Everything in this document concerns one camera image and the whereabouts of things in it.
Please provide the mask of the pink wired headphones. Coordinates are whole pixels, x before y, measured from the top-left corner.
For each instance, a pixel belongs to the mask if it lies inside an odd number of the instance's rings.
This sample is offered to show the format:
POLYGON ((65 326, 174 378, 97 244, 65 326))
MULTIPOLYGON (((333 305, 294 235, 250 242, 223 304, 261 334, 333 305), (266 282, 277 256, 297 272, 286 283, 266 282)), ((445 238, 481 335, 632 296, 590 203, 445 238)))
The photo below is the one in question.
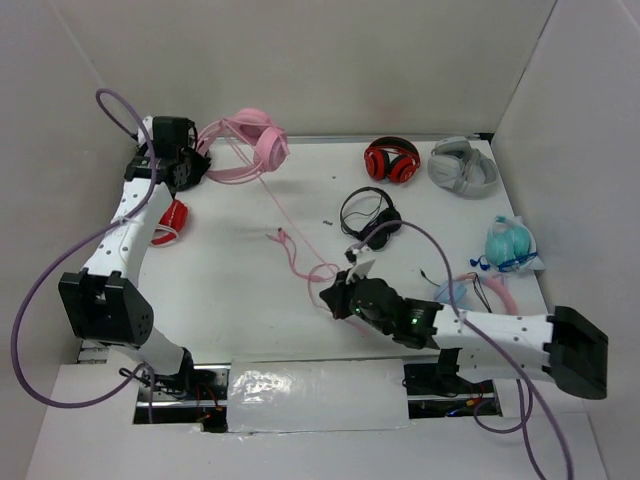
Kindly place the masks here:
POLYGON ((268 187, 263 176, 277 171, 290 154, 287 134, 264 111, 256 108, 244 108, 235 115, 223 117, 194 135, 197 153, 205 156, 211 152, 214 143, 222 139, 242 162, 240 167, 210 169, 205 176, 223 185, 243 185, 254 180, 260 182, 276 207, 280 210, 294 232, 304 242, 319 263, 309 272, 303 273, 297 268, 297 245, 294 238, 284 229, 269 234, 267 238, 282 246, 287 255, 291 273, 306 282, 311 304, 317 310, 327 312, 319 297, 314 294, 315 284, 328 283, 337 277, 338 265, 326 261, 315 249, 310 239, 302 233, 294 220, 285 210, 277 196, 268 187))

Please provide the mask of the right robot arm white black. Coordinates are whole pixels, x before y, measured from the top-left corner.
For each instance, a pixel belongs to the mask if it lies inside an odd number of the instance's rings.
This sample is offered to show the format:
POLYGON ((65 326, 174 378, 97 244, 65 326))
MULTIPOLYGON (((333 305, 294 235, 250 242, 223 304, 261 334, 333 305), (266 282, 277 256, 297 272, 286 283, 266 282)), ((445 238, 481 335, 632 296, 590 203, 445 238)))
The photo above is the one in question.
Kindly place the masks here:
POLYGON ((607 396, 609 338, 571 307, 530 316, 455 310, 346 272, 320 298, 336 319, 355 316, 409 349, 439 351, 436 379, 448 392, 525 375, 574 397, 607 396))

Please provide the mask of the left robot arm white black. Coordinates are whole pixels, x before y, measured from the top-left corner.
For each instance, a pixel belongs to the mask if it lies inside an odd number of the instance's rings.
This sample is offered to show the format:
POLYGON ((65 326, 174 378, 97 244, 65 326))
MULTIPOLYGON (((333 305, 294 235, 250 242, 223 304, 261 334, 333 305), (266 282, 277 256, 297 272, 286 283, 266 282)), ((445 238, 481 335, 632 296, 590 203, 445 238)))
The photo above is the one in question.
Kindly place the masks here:
POLYGON ((147 117, 138 131, 140 145, 124 174, 114 229, 77 273, 62 275, 58 290, 76 337, 113 347, 162 377, 176 399, 196 390, 189 352, 154 325, 151 304, 138 290, 144 256, 157 225, 177 192, 198 184, 210 166, 196 152, 196 127, 184 117, 147 117))

